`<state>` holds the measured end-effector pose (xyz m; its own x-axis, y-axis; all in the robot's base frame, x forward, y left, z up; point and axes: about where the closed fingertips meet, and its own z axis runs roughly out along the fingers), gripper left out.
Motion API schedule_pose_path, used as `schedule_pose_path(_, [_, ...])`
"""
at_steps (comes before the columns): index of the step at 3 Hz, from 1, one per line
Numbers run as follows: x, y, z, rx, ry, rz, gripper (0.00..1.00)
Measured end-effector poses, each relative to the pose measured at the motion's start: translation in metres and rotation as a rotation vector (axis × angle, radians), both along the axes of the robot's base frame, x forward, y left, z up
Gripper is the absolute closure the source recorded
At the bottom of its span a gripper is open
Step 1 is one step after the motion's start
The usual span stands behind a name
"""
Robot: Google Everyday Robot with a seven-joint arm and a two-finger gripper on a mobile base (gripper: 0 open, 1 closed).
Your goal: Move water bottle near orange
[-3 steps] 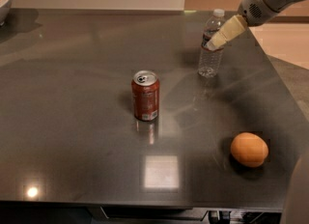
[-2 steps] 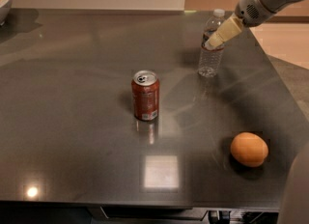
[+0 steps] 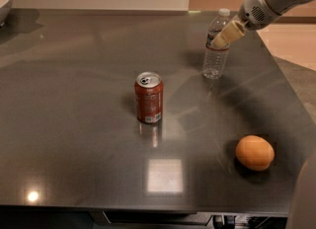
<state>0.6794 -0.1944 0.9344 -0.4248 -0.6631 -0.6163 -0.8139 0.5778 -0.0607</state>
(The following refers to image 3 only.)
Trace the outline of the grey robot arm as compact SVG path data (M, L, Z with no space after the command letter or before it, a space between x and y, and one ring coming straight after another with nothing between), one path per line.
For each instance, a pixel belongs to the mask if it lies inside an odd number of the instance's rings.
M284 13L313 0L245 0L237 18L214 38L218 48L241 38L246 31L257 31L275 22ZM304 162L297 178L285 229L316 228L316 151Z

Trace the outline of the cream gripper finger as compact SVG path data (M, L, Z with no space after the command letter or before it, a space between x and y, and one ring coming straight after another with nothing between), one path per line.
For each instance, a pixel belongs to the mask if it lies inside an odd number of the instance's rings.
M230 21L211 42L215 48L223 48L245 35L244 25L237 20Z

